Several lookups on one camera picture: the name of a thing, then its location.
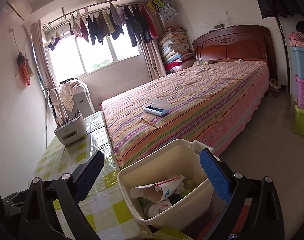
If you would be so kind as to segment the pink right curtain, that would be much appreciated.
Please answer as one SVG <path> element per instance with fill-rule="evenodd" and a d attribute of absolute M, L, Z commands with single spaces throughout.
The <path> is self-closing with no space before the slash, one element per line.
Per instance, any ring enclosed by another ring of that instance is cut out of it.
<path fill-rule="evenodd" d="M 151 81 L 167 75 L 157 40 L 153 38 L 150 42 L 141 43 L 145 62 L 147 64 L 148 74 Z"/>

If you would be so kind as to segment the white appliance with cloth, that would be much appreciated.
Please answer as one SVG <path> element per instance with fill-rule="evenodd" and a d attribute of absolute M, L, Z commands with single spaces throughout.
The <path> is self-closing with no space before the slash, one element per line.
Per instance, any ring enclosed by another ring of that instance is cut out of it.
<path fill-rule="evenodd" d="M 95 113 L 89 89 L 78 79 L 72 78 L 60 82 L 59 95 L 69 118 L 75 116 L 77 111 L 80 111 L 83 118 Z"/>

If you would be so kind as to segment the white tissue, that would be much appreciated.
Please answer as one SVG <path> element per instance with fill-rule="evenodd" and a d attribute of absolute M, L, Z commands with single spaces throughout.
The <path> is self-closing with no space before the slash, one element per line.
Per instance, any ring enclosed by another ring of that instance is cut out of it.
<path fill-rule="evenodd" d="M 170 207 L 172 207 L 172 204 L 168 199 L 163 200 L 159 203 L 152 204 L 151 207 L 149 207 L 149 209 L 147 211 L 147 217 L 153 218 L 153 217 L 161 214 L 162 212 L 166 211 Z"/>

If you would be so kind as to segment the hanging dark clothes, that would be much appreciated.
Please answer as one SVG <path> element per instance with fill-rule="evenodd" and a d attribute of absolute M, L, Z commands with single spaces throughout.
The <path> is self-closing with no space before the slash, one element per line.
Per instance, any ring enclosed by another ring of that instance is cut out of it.
<path fill-rule="evenodd" d="M 106 1 L 109 7 L 98 12 L 98 15 L 89 14 L 88 8 L 83 8 L 84 14 L 78 10 L 70 13 L 58 21 L 61 25 L 69 26 L 70 35 L 75 38 L 82 38 L 86 42 L 103 43 L 105 38 L 111 37 L 117 40 L 124 33 L 123 27 L 127 27 L 127 32 L 133 47 L 138 43 L 149 43 L 158 37 L 154 25 L 153 16 L 159 14 L 169 20 L 177 14 L 171 7 L 170 0 L 143 0 L 141 4 L 124 5 L 116 7 L 112 0 Z"/>

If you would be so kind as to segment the red wooden headboard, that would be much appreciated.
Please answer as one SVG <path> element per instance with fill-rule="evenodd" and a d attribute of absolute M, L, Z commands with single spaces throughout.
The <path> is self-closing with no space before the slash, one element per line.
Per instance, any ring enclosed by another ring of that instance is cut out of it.
<path fill-rule="evenodd" d="M 264 61 L 269 77 L 278 79 L 277 61 L 268 28 L 260 25 L 235 25 L 206 33 L 192 42 L 198 61 Z"/>

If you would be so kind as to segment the green storage box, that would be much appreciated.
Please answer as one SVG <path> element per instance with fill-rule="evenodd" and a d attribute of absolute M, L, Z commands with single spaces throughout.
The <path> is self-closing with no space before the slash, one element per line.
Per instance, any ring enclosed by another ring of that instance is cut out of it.
<path fill-rule="evenodd" d="M 304 109 L 299 108 L 298 101 L 294 101 L 294 132 L 304 137 Z"/>

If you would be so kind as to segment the blue storage box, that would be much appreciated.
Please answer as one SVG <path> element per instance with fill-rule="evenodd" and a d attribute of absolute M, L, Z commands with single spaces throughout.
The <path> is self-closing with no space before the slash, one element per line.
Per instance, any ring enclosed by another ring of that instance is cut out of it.
<path fill-rule="evenodd" d="M 304 79 L 304 48 L 292 47 L 296 62 L 297 74 L 301 79 Z"/>

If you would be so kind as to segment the striped bed sheet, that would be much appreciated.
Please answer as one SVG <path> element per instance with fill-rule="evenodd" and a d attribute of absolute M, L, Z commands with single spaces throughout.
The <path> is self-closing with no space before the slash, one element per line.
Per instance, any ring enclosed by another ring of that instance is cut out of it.
<path fill-rule="evenodd" d="M 251 120 L 268 83 L 266 62 L 219 62 L 192 66 L 103 101 L 117 164 L 130 166 L 175 139 L 203 142 L 220 155 Z M 168 101 L 169 113 L 145 112 L 150 98 Z"/>

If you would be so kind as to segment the white tissue organizer box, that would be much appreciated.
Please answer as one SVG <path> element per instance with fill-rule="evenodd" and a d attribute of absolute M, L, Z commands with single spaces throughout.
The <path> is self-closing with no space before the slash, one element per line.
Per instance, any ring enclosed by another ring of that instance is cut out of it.
<path fill-rule="evenodd" d="M 65 146 L 70 145 L 86 135 L 86 124 L 80 111 L 55 131 L 57 139 Z"/>

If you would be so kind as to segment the pink left curtain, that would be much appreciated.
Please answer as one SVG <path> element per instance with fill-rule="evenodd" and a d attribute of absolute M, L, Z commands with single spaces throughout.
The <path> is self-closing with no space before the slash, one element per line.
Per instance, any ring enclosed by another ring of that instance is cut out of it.
<path fill-rule="evenodd" d="M 36 62 L 42 80 L 47 89 L 57 89 L 57 85 L 48 64 L 42 38 L 42 26 L 40 20 L 31 25 L 32 44 L 35 51 Z"/>

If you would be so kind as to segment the cream plastic trash bin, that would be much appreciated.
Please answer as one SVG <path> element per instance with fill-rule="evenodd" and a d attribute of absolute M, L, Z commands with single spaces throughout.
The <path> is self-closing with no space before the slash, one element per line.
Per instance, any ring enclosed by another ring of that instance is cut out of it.
<path fill-rule="evenodd" d="M 214 189 L 200 164 L 204 149 L 214 153 L 197 140 L 176 139 L 119 172 L 119 187 L 136 222 L 182 230 L 208 211 Z M 159 205 L 178 189 L 183 190 L 179 201 L 154 217 L 139 202 L 145 198 Z"/>

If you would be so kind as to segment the pink curtain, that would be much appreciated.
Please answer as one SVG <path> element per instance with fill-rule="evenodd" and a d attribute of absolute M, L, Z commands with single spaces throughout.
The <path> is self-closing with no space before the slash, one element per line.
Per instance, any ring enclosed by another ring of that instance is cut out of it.
<path fill-rule="evenodd" d="M 157 40 L 153 38 L 150 42 L 141 43 L 145 62 L 147 64 L 148 74 L 151 81 L 167 75 Z"/>
<path fill-rule="evenodd" d="M 48 64 L 42 38 L 42 26 L 40 20 L 31 25 L 32 44 L 35 51 L 36 62 L 42 80 L 47 89 L 57 89 L 57 85 Z"/>

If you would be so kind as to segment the white medicine box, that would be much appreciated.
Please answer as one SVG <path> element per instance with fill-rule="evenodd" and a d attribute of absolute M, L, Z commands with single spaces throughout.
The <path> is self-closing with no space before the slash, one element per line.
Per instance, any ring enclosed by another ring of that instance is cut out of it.
<path fill-rule="evenodd" d="M 159 203 L 171 196 L 184 179 L 183 175 L 179 175 L 158 183 L 137 186 L 130 190 L 130 196 L 131 198 L 147 198 L 154 203 Z"/>

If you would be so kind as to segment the white air conditioner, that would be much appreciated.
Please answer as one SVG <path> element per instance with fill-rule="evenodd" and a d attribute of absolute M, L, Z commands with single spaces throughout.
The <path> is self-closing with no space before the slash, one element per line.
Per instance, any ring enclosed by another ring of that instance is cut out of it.
<path fill-rule="evenodd" d="M 28 0 L 8 0 L 3 7 L 3 12 L 20 25 L 23 25 L 32 14 L 32 7 Z"/>

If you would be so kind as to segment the orange cloth on wall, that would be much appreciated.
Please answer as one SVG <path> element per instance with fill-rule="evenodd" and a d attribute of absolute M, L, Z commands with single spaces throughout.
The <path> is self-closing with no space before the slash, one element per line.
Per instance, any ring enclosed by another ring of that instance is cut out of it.
<path fill-rule="evenodd" d="M 20 75 L 23 78 L 26 86 L 31 84 L 31 77 L 34 75 L 34 72 L 29 64 L 29 60 L 21 52 L 17 56 L 17 64 L 20 70 Z"/>

